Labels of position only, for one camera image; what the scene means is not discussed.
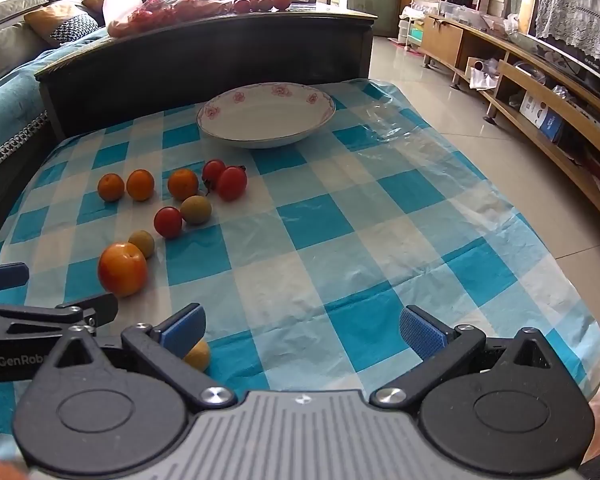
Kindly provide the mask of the tan longan fruit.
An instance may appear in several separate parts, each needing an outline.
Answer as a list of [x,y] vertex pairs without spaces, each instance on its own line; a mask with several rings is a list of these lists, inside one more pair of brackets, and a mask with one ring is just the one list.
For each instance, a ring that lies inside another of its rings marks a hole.
[[193,348],[187,352],[183,360],[195,370],[205,372],[211,362],[211,349],[204,339],[198,341]]

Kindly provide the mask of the pile of red fruits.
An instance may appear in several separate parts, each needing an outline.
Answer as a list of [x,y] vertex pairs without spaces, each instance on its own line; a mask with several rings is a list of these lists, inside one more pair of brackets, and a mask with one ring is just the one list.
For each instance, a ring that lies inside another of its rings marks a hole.
[[291,3],[292,0],[234,0],[233,11],[236,14],[284,12]]

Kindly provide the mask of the large orange-red tomato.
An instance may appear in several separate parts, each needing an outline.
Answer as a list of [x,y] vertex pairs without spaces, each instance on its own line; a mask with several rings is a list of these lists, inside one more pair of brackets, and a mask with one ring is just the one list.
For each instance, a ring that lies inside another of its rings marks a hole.
[[114,243],[100,255],[97,276],[102,288],[117,297],[139,292],[148,278],[144,254],[129,242]]

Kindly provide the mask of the small tan longan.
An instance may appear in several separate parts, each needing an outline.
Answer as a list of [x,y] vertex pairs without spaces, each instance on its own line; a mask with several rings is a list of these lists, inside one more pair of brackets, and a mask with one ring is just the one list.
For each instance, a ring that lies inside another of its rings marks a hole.
[[149,259],[155,252],[155,240],[152,235],[145,230],[134,231],[128,238],[128,242]]

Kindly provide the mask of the red cherry tomato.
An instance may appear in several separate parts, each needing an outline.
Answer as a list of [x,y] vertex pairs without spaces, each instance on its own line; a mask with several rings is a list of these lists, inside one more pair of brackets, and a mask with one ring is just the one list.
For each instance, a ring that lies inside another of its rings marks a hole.
[[204,164],[202,168],[201,179],[204,182],[204,186],[207,189],[207,193],[212,192],[216,187],[219,177],[225,170],[226,166],[222,160],[210,159]]
[[178,209],[171,206],[160,208],[154,217],[154,228],[156,232],[166,238],[178,237],[182,232],[183,218]]
[[215,183],[215,192],[222,200],[232,202],[245,193],[248,184],[246,168],[243,166],[228,166]]

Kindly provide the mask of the small orange far left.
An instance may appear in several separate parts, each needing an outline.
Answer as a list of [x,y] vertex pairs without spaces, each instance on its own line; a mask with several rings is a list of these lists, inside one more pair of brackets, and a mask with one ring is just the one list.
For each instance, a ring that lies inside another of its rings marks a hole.
[[97,194],[106,203],[120,200],[124,191],[124,181],[118,174],[104,174],[97,183]]

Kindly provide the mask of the small orange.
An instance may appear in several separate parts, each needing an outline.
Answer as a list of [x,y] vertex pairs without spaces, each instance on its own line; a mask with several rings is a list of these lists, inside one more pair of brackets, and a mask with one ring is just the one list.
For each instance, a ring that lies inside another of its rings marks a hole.
[[97,194],[106,203],[120,200],[124,191],[124,181],[118,174],[104,174],[97,183]]
[[189,197],[198,193],[199,182],[197,175],[189,168],[180,168],[170,174],[168,182],[168,191],[174,200],[184,202]]
[[126,179],[126,192],[134,202],[146,202],[155,193],[154,176],[146,169],[137,169]]

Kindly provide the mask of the greenish tan longan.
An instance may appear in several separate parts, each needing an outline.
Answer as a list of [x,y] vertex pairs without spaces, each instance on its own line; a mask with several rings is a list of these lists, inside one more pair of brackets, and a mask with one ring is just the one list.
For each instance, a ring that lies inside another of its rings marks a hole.
[[212,206],[206,196],[193,195],[182,201],[180,213],[190,226],[200,226],[210,220]]

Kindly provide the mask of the blue white checkered tablecloth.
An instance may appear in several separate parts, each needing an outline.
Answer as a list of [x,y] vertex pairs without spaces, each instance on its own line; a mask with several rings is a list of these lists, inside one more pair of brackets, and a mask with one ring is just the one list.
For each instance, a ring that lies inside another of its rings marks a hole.
[[[97,261],[150,230],[170,173],[212,158],[246,168],[244,196],[157,240],[148,280],[121,300],[115,333],[193,301],[207,313],[210,374],[236,391],[373,391],[417,363],[398,329],[406,304],[449,325],[510,337],[540,330],[584,393],[600,384],[600,326],[542,240],[460,151],[390,84],[332,84],[332,120],[274,150],[233,150],[197,128],[195,107],[70,140],[43,165],[0,232],[0,263],[27,284],[1,304],[53,307],[99,294]],[[137,169],[155,193],[134,202]],[[118,174],[120,200],[97,183]]]

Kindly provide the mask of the red cherry tomato front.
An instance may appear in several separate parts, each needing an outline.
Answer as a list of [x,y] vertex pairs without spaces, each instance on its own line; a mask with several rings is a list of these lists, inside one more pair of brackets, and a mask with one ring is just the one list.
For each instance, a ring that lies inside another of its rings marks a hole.
[[228,166],[215,183],[215,192],[222,200],[232,202],[245,193],[248,184],[246,168],[243,166]]

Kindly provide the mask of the grey green sofa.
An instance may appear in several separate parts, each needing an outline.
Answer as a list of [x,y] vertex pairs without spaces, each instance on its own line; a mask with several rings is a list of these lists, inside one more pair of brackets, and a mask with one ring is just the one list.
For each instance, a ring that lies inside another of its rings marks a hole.
[[24,16],[42,6],[72,4],[105,25],[102,5],[105,0],[5,0],[0,2],[0,79],[16,67],[34,60],[41,53],[56,49],[24,22]]

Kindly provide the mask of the white floral porcelain bowl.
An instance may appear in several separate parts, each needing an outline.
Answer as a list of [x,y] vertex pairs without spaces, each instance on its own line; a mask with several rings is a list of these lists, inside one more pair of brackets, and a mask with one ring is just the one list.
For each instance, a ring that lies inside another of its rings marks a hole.
[[199,130],[235,148],[279,148],[326,125],[336,105],[324,91],[292,82],[248,84],[204,104]]

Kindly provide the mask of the dark wooden coffee table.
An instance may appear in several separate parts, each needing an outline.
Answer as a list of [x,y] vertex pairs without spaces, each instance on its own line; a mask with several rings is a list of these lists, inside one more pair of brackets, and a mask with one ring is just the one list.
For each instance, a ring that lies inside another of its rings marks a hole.
[[206,102],[245,84],[365,78],[372,14],[334,6],[227,14],[104,38],[35,78],[60,140]]

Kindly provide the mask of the long wooden TV cabinet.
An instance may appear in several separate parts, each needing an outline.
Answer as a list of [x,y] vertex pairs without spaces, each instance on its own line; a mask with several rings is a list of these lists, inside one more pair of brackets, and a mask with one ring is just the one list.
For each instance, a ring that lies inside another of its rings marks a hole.
[[419,46],[488,102],[562,170],[600,212],[600,97],[538,56],[448,18],[427,16]]

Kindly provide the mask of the white plastic drawer unit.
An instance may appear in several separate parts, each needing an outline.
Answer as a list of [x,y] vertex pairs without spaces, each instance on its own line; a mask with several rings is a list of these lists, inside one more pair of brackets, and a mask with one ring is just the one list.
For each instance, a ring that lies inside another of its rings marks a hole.
[[418,49],[422,44],[425,16],[421,10],[404,6],[399,18],[398,43],[406,50]]

